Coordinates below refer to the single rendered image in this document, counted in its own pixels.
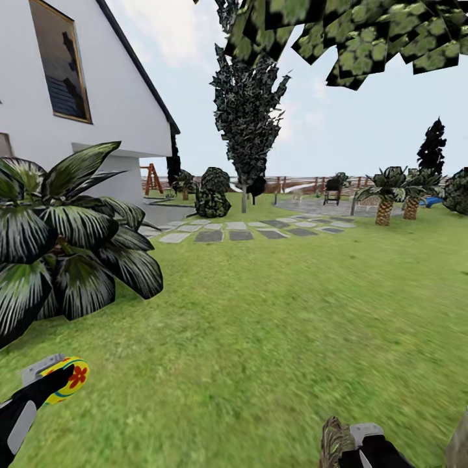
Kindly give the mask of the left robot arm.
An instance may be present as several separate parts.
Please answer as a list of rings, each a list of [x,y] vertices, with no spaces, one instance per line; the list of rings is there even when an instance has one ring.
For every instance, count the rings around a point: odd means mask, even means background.
[[[68,384],[75,368],[71,364],[43,376],[40,373],[64,361],[62,352],[53,354],[21,372],[23,388],[0,405],[0,468],[8,468],[33,425],[37,410],[50,395]]]

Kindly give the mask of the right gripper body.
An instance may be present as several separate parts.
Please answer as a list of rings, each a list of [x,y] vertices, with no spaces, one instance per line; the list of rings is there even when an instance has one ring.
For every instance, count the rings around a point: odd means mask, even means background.
[[[358,449],[346,449],[341,452],[346,468],[363,468]]]

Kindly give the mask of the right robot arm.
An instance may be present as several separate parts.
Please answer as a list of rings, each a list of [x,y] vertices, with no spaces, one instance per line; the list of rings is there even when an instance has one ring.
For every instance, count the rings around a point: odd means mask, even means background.
[[[338,459],[339,468],[413,468],[398,449],[385,440],[384,430],[377,423],[350,425],[355,449],[346,449]]]

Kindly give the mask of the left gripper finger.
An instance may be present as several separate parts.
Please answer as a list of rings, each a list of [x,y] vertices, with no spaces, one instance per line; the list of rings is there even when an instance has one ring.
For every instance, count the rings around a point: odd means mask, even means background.
[[[71,364],[66,369],[63,369],[63,371],[65,372],[66,377],[68,377],[68,379],[73,375],[74,368],[75,368],[74,364]]]

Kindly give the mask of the wicker basket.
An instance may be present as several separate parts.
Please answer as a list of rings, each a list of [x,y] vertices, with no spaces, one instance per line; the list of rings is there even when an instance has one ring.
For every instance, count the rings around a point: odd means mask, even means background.
[[[348,436],[344,436],[346,433]],[[345,445],[353,441],[350,436],[349,424],[341,424],[338,418],[331,416],[322,427],[322,438],[320,439],[320,468],[335,468],[339,464],[341,452],[345,450]],[[337,449],[332,451],[332,442],[337,444]]]

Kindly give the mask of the easter egg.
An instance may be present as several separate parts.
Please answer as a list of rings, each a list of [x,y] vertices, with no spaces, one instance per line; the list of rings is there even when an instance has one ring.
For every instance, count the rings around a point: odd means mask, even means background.
[[[50,372],[54,372],[60,368],[66,369],[71,364],[74,364],[75,368],[73,370],[73,375],[68,379],[68,384],[64,388],[52,393],[44,403],[46,406],[57,404],[67,398],[70,398],[72,395],[76,394],[86,382],[89,374],[88,363],[81,357],[77,356],[66,356],[64,361],[42,371],[40,374],[46,376],[50,374]]]

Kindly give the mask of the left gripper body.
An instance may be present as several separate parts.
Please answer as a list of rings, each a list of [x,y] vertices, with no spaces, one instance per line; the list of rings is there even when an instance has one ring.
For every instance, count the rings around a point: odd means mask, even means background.
[[[59,389],[64,388],[68,384],[68,377],[66,377],[63,368],[50,372],[50,374],[44,376],[42,379],[37,380],[37,382],[28,385],[27,387],[21,388],[19,391],[16,391],[12,397],[17,396],[21,392],[28,391],[30,389],[37,389],[43,394],[43,401],[41,405],[50,397],[50,395]]]

